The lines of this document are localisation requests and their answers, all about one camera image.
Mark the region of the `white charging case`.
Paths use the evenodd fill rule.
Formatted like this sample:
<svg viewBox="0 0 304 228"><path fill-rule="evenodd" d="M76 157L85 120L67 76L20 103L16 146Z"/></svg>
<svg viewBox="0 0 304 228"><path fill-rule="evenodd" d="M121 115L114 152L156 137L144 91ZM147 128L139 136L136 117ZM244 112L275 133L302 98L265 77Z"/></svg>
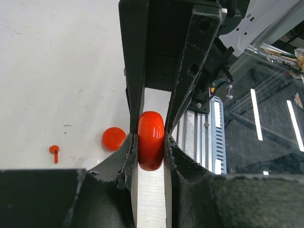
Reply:
<svg viewBox="0 0 304 228"><path fill-rule="evenodd" d="M91 156L86 159L81 164L81 168L85 170L90 170L100 164L103 161L103 158L98 157L98 156Z"/></svg>

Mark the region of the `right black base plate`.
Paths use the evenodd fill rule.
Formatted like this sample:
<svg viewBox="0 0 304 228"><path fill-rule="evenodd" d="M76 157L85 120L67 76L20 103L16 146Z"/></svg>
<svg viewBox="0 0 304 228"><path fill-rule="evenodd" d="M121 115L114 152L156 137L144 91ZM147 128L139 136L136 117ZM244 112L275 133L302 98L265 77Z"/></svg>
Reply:
<svg viewBox="0 0 304 228"><path fill-rule="evenodd" d="M196 90L192 96L188 110L199 113L209 114L210 112L210 99L209 90Z"/></svg>

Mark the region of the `red earbud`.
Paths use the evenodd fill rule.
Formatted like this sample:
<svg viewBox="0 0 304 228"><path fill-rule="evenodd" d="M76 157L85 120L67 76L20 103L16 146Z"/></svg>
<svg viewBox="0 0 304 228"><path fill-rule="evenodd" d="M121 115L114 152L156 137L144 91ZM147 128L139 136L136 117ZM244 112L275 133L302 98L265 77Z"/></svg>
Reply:
<svg viewBox="0 0 304 228"><path fill-rule="evenodd" d="M54 163L57 164L60 147L58 145L52 145L49 148L49 152L54 155Z"/></svg>

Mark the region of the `red charging case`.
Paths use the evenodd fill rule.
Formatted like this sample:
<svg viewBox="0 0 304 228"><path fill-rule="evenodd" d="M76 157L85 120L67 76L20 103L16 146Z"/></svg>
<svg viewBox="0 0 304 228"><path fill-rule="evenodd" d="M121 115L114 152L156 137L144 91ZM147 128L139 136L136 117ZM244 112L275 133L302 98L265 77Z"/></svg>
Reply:
<svg viewBox="0 0 304 228"><path fill-rule="evenodd" d="M162 165L163 154L163 118L154 111L144 112L138 124L138 163L145 171L155 171Z"/></svg>
<svg viewBox="0 0 304 228"><path fill-rule="evenodd" d="M126 138L126 133L118 127L111 127L104 131L101 142L109 151L117 151Z"/></svg>

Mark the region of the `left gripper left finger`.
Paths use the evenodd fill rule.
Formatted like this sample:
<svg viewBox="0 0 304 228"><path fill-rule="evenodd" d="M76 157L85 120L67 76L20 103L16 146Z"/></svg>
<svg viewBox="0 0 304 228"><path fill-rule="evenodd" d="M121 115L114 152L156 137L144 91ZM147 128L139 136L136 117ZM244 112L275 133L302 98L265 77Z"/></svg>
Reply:
<svg viewBox="0 0 304 228"><path fill-rule="evenodd" d="M3 228L134 228L132 177L137 135L84 169L1 170Z"/></svg>

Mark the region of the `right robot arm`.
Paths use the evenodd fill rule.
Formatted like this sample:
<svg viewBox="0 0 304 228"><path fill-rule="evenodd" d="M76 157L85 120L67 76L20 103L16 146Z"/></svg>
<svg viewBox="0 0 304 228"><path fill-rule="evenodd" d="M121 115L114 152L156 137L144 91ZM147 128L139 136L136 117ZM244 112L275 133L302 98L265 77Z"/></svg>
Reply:
<svg viewBox="0 0 304 228"><path fill-rule="evenodd" d="M195 90L206 89L233 57L265 38L301 0L121 0L130 132L137 133L144 90L171 92L171 130Z"/></svg>

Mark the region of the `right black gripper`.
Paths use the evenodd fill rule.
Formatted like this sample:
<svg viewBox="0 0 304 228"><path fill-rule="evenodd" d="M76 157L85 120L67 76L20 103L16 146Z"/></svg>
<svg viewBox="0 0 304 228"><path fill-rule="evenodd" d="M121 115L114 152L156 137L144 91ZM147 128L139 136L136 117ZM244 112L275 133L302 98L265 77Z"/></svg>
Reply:
<svg viewBox="0 0 304 228"><path fill-rule="evenodd" d="M165 123L171 133L191 103L217 32L225 35L234 29L234 2L121 0L119 18L130 132L138 132L144 89L152 88L172 90Z"/></svg>

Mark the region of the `aluminium front rail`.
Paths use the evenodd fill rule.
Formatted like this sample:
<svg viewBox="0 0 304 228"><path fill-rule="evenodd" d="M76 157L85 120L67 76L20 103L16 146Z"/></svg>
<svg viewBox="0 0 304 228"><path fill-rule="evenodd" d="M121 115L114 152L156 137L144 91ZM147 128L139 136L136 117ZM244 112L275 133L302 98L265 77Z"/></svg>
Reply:
<svg viewBox="0 0 304 228"><path fill-rule="evenodd" d="M211 117L187 110L177 126L178 146L196 163L212 171Z"/></svg>

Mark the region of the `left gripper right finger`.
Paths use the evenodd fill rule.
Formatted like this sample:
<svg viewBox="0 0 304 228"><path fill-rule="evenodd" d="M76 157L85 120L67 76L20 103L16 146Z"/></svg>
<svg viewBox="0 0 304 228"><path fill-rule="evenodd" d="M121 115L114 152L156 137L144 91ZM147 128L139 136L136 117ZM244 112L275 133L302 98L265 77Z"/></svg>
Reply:
<svg viewBox="0 0 304 228"><path fill-rule="evenodd" d="M169 228L301 228L302 175L216 175L196 163L170 134L164 138Z"/></svg>

